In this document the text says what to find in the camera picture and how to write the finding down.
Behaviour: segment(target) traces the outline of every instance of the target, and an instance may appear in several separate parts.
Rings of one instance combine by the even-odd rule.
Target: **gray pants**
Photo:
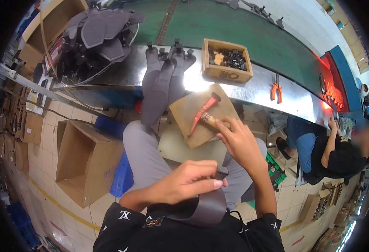
[[[256,138],[260,152],[265,157],[267,147],[263,140]],[[129,123],[123,133],[123,144],[134,175],[134,189],[145,188],[172,172],[172,169],[158,153],[158,141],[152,128],[140,121]],[[252,179],[232,157],[226,153],[223,165],[228,168],[226,177],[229,187],[222,187],[229,210],[252,184]]]

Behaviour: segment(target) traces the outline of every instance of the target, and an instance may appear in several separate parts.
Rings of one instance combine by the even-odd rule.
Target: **hand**
[[[337,130],[337,131],[339,131],[339,129],[338,129],[338,123],[335,121],[333,115],[331,115],[331,117],[329,118],[328,125],[329,125],[329,128],[331,130]]]
[[[222,122],[231,125],[230,131]],[[241,120],[235,118],[224,118],[216,120],[216,125],[221,133],[217,137],[222,140],[228,149],[229,154],[240,164],[250,175],[259,172],[267,172],[267,163],[261,155],[256,138],[247,125],[243,125]]]
[[[186,161],[176,170],[149,186],[151,203],[176,204],[193,198],[198,194],[227,187],[226,178],[222,180],[205,179],[214,177],[218,163],[213,160]]]

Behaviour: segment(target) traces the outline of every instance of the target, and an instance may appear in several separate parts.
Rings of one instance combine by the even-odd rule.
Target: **knee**
[[[266,144],[260,138],[256,138],[256,142],[257,142],[258,148],[259,148],[262,156],[266,157],[267,156],[267,146],[266,146]]]
[[[123,141],[126,139],[131,139],[138,135],[139,131],[144,131],[145,125],[142,125],[139,120],[132,121],[129,123],[123,132]]]
[[[300,136],[296,140],[296,146],[298,149],[298,152],[302,149],[305,151],[312,151],[314,148],[314,144],[316,142],[316,135],[313,133],[308,133]]]

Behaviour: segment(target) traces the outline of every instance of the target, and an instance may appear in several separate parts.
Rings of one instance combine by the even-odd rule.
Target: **wooden hammer handle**
[[[206,122],[207,124],[211,125],[212,127],[216,128],[219,130],[217,124],[215,123],[216,118],[214,118],[212,115],[210,115],[209,113],[205,112],[204,114],[202,114],[201,119]]]

